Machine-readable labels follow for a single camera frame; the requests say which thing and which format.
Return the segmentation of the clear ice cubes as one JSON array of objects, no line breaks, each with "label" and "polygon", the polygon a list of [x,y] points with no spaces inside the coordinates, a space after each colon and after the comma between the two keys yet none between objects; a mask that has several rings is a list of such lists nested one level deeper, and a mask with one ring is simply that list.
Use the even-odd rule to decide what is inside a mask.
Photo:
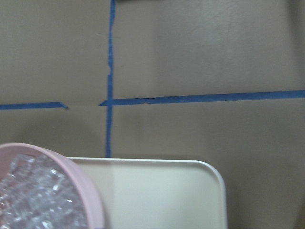
[{"label": "clear ice cubes", "polygon": [[18,154],[0,180],[2,229],[87,229],[80,194],[47,156]]}]

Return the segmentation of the pink bowl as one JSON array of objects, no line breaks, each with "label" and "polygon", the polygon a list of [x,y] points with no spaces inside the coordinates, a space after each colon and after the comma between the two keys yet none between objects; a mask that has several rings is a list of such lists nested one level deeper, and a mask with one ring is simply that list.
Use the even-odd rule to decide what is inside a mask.
[{"label": "pink bowl", "polygon": [[90,177],[69,158],[54,151],[26,143],[6,143],[0,145],[0,177],[9,171],[10,162],[17,154],[30,156],[46,155],[55,161],[68,175],[76,187],[84,205],[88,228],[104,229],[106,226],[102,201]]}]

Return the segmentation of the beige plastic tray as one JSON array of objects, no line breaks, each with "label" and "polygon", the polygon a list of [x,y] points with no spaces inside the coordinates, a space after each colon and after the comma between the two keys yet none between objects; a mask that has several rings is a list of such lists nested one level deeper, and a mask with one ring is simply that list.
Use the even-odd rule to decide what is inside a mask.
[{"label": "beige plastic tray", "polygon": [[99,191],[108,229],[225,229],[225,184],[198,160],[73,158]]}]

